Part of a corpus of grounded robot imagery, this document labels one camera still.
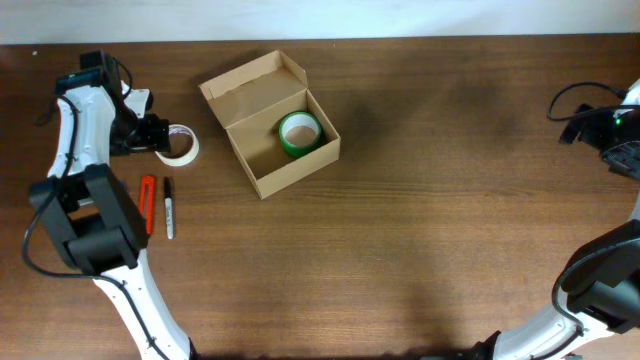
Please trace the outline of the orange utility knife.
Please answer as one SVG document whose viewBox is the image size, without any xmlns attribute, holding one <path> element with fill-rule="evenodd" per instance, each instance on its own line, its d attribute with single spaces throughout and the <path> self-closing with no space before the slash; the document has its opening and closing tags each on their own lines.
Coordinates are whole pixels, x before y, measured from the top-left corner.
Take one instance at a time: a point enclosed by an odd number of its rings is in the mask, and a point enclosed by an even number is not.
<svg viewBox="0 0 640 360">
<path fill-rule="evenodd" d="M 154 198 L 155 178 L 151 175 L 144 175 L 140 182 L 139 211 L 145 221 L 145 230 L 148 235 L 153 232 Z"/>
</svg>

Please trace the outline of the black permanent marker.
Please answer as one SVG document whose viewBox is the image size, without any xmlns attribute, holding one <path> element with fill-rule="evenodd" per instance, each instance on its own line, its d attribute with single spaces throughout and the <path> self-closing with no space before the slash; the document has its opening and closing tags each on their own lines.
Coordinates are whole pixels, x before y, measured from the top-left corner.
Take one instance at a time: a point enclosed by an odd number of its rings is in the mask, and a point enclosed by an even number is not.
<svg viewBox="0 0 640 360">
<path fill-rule="evenodd" d="M 163 180 L 164 189 L 164 208 L 167 238 L 172 240 L 175 236 L 174 214 L 173 214 L 173 198 L 171 180 L 165 177 Z"/>
</svg>

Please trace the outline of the cream masking tape roll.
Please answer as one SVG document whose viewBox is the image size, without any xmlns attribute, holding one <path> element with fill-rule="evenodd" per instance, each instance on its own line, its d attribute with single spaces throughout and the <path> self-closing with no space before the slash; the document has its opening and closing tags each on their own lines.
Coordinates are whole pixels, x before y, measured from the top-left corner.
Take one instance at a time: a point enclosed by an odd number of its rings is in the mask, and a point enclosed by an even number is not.
<svg viewBox="0 0 640 360">
<path fill-rule="evenodd" d="M 182 167 L 193 162 L 199 154 L 200 143 L 194 131 L 183 124 L 171 124 L 168 130 L 169 136 L 186 135 L 191 139 L 189 149 L 179 156 L 165 156 L 162 152 L 155 151 L 159 160 L 169 167 Z"/>
</svg>

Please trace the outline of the brown cardboard box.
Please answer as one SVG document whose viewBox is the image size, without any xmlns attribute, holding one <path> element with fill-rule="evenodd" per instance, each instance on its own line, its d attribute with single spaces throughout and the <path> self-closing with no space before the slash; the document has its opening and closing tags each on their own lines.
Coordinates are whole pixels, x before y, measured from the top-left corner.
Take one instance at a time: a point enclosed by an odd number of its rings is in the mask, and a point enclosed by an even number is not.
<svg viewBox="0 0 640 360">
<path fill-rule="evenodd" d="M 341 137 L 306 71 L 272 51 L 199 85 L 258 196 L 265 199 L 337 161 Z"/>
</svg>

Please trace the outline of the green tape roll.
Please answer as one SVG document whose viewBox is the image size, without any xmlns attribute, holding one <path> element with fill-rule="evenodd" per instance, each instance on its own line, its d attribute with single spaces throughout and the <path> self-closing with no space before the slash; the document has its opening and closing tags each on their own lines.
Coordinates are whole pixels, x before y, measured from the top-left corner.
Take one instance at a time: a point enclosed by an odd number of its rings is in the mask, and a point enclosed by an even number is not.
<svg viewBox="0 0 640 360">
<path fill-rule="evenodd" d="M 319 120 L 305 111 L 284 116 L 278 130 L 284 151 L 294 158 L 301 158 L 314 151 L 319 146 L 322 133 Z"/>
</svg>

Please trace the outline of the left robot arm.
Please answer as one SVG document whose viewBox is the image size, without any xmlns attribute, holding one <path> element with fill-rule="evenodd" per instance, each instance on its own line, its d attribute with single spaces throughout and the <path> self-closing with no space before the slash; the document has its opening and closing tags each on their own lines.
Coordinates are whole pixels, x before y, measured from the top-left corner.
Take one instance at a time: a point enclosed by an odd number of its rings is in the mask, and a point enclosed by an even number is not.
<svg viewBox="0 0 640 360">
<path fill-rule="evenodd" d="M 111 167 L 113 156 L 167 152 L 170 124 L 151 113 L 153 95 L 130 71 L 97 50 L 54 85 L 60 114 L 56 155 L 44 181 L 29 189 L 35 209 L 21 255 L 47 277 L 89 279 L 110 299 L 144 359 L 195 359 L 191 338 L 169 312 L 152 276 L 143 214 Z M 29 242 L 42 224 L 69 272 L 36 265 Z"/>
</svg>

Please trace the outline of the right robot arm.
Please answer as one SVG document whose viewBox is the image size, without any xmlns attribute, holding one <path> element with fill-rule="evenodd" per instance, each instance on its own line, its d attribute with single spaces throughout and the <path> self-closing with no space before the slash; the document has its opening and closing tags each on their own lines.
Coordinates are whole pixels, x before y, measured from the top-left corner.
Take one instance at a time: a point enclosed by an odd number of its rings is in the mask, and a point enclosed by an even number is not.
<svg viewBox="0 0 640 360">
<path fill-rule="evenodd" d="M 620 104 L 580 105 L 563 118 L 562 144 L 595 148 L 610 172 L 639 177 L 639 85 L 607 86 Z M 621 226 L 581 246 L 551 290 L 551 303 L 522 325 L 497 331 L 445 359 L 574 359 L 576 349 L 639 326 L 639 211 Z"/>
</svg>

